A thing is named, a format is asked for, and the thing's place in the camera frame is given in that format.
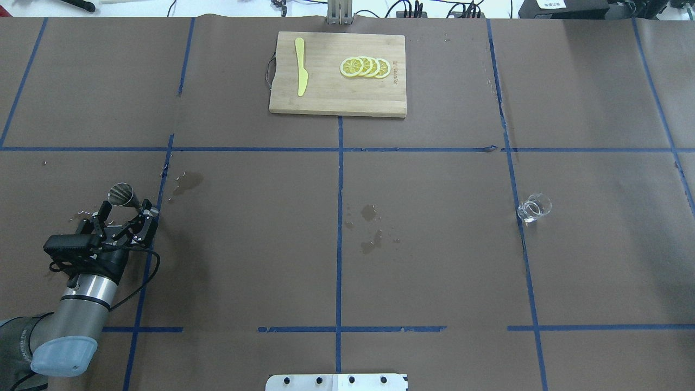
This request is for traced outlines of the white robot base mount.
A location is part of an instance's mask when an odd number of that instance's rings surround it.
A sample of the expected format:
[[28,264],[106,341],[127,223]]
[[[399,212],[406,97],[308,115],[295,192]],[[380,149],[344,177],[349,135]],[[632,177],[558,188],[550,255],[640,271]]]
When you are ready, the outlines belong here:
[[280,374],[269,377],[265,390],[408,390],[406,374]]

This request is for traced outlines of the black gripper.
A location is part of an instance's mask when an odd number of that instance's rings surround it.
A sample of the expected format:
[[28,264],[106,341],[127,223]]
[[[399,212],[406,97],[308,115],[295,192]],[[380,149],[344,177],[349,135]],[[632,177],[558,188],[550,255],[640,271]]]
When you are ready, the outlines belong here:
[[87,257],[96,258],[114,248],[142,248],[142,243],[152,243],[158,230],[159,210],[149,199],[142,202],[137,216],[122,225],[108,225],[112,204],[105,200],[92,219],[82,219],[76,233],[94,235]]

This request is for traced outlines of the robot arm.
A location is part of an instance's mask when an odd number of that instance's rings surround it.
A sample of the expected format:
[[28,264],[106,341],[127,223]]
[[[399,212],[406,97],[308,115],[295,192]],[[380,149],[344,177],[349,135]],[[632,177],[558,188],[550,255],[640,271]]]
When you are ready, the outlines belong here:
[[90,365],[131,253],[151,249],[159,209],[150,200],[105,200],[72,234],[43,245],[49,269],[68,280],[54,312],[2,321],[2,389],[44,390],[50,377],[77,377]]

